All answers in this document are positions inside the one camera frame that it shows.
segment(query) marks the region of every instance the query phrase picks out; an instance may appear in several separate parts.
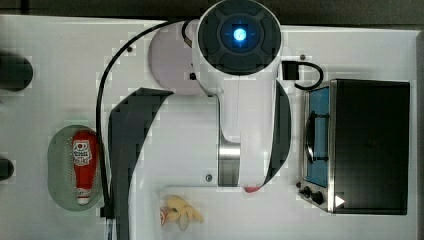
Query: white tabletop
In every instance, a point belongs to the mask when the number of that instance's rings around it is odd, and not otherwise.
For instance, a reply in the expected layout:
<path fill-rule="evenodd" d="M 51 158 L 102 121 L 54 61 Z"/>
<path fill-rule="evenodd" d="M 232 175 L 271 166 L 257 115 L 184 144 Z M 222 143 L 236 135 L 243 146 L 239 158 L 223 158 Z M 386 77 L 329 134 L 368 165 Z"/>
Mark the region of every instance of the white tabletop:
<path fill-rule="evenodd" d="M 15 163 L 15 175 L 0 182 L 0 239 L 104 239 L 99 202 L 84 212 L 60 208 L 47 189 L 47 148 L 71 124 L 95 128 L 97 86 L 103 70 L 128 39 L 159 23 L 35 16 L 0 16 L 0 47 L 26 56 L 35 77 L 28 89 L 0 93 L 0 156 Z M 416 56 L 414 31 L 282 27 L 293 55 L 323 66 L 326 80 L 360 78 L 411 83 L 411 149 L 406 216 L 328 215 L 301 200 L 296 141 L 300 136 L 300 92 L 285 82 L 293 111 L 288 160 L 272 183 L 248 195 L 241 189 L 167 189 L 201 209 L 202 224 L 165 239 L 416 239 Z M 139 87 L 159 88 L 147 62 L 149 39 L 139 40 L 112 69 L 106 112 Z"/>

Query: oven knob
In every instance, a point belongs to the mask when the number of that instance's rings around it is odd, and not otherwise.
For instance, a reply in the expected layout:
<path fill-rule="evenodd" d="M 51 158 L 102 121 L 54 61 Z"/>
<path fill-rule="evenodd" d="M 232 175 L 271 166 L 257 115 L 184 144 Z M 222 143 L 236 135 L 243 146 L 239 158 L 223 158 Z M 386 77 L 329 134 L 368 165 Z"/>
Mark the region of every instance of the oven knob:
<path fill-rule="evenodd" d="M 322 197 L 322 193 L 320 191 L 311 194 L 312 201 L 317 203 L 318 205 L 324 202 L 324 198 Z"/>
<path fill-rule="evenodd" d="M 303 196 L 305 196 L 305 198 L 309 198 L 311 196 L 311 189 L 306 186 L 303 188 L 303 190 L 299 190 L 300 194 L 303 194 Z"/>

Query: black oven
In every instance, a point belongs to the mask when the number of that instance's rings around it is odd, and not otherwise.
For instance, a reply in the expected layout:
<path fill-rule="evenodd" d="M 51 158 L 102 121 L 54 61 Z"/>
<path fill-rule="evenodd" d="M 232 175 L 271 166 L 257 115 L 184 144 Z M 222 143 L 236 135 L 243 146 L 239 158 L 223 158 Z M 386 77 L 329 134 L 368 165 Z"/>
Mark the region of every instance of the black oven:
<path fill-rule="evenodd" d="M 409 88 L 335 79 L 306 93 L 304 200 L 330 213 L 406 214 Z"/>

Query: ketchup bottle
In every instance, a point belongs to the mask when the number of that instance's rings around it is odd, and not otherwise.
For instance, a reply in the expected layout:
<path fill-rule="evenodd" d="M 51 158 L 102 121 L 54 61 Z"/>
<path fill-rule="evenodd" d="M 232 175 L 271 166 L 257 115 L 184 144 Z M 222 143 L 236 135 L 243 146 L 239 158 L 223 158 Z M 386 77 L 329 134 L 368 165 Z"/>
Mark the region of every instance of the ketchup bottle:
<path fill-rule="evenodd" d="M 83 130 L 72 140 L 74 171 L 76 177 L 77 202 L 85 205 L 90 202 L 91 188 L 97 167 L 97 139 L 95 133 Z"/>

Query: oven window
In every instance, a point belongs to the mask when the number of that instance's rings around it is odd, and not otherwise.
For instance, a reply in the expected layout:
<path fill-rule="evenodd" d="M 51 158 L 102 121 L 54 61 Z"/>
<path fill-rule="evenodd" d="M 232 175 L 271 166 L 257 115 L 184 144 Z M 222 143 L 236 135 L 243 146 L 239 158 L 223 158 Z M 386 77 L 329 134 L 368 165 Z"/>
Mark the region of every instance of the oven window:
<path fill-rule="evenodd" d="M 330 114 L 330 90 L 328 87 L 309 93 L 309 145 L 306 180 L 327 187 L 328 173 L 328 120 Z"/>

